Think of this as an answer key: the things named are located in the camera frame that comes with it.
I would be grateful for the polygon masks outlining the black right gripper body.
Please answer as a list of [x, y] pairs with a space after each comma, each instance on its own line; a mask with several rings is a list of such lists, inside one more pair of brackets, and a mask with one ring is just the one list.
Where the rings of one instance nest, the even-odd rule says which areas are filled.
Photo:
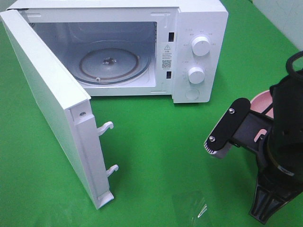
[[264, 144], [267, 165], [259, 173], [292, 187], [294, 198], [303, 191], [303, 83], [286, 76], [269, 91], [274, 119]]

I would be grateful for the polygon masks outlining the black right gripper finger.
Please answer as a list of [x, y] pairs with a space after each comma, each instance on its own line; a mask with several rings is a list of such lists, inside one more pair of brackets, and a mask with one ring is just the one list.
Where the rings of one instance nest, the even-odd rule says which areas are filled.
[[265, 224], [269, 218], [293, 198], [293, 189], [273, 175], [260, 172], [257, 176], [250, 215]]

